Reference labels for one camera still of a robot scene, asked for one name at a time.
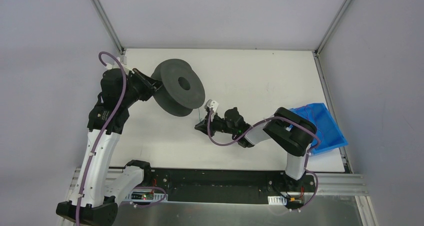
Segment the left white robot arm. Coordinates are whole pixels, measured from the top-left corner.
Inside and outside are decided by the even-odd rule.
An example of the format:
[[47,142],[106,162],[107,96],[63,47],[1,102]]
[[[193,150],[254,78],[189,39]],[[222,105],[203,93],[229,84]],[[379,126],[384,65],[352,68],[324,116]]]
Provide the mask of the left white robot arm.
[[137,101],[149,100],[162,86],[133,69],[124,73],[110,69],[103,73],[101,92],[89,113],[86,152],[76,186],[56,214],[77,225],[111,226],[121,202],[136,188],[154,186],[148,162],[131,160],[112,184],[106,185],[112,154],[129,118],[129,108]]

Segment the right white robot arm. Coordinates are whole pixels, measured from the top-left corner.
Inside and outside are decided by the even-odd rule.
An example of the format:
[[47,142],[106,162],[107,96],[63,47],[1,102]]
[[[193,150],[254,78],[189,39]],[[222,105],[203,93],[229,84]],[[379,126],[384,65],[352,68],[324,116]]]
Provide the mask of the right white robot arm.
[[317,127],[298,114],[280,107],[269,118],[253,125],[247,123],[236,107],[220,117],[207,107],[204,119],[195,125],[195,130],[212,138],[216,132],[231,135],[228,145],[238,144],[243,148],[273,140],[287,153],[284,186],[296,191],[304,184],[307,160],[313,146],[320,144]]

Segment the black cable spool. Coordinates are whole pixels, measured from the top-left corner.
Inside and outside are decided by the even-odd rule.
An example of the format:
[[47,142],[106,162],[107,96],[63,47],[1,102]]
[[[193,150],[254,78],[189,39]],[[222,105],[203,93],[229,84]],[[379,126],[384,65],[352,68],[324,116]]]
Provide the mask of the black cable spool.
[[153,97],[171,115],[185,117],[205,102],[206,93],[200,78],[182,59],[161,62],[151,78],[162,82]]

